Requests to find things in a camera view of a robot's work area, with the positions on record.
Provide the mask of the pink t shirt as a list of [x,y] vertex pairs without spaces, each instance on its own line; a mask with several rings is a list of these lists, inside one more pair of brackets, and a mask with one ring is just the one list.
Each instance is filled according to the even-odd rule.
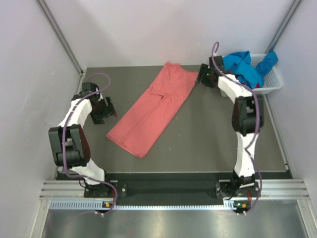
[[167,62],[148,89],[107,133],[107,138],[143,158],[187,100],[197,72]]

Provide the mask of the white plastic basket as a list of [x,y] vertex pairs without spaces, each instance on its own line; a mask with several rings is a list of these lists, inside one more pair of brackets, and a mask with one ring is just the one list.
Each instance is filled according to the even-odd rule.
[[[259,62],[261,62],[267,54],[251,54],[251,65],[256,67]],[[232,73],[229,70],[222,69],[224,73]],[[273,90],[280,89],[282,87],[282,78],[274,65],[272,70],[264,77],[264,86],[261,88],[252,89],[257,94],[268,94]]]

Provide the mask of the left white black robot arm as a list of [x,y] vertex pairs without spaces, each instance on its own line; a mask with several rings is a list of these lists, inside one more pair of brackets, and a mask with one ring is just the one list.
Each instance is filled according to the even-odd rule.
[[71,107],[63,121],[48,131],[54,163],[63,167],[70,178],[84,182],[87,197],[115,196],[105,170],[91,158],[91,150],[83,131],[87,118],[94,124],[103,124],[116,111],[110,97],[103,97],[97,84],[85,82],[79,94],[74,95]]

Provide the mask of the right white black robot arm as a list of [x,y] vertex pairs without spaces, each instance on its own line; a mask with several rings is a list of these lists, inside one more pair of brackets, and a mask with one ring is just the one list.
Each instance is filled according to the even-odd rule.
[[233,103],[231,124],[237,136],[237,159],[230,182],[220,182],[217,193],[229,200],[256,189],[255,146],[264,124],[263,97],[241,84],[224,70],[221,56],[209,57],[209,64],[201,64],[196,82],[209,88],[218,88]]

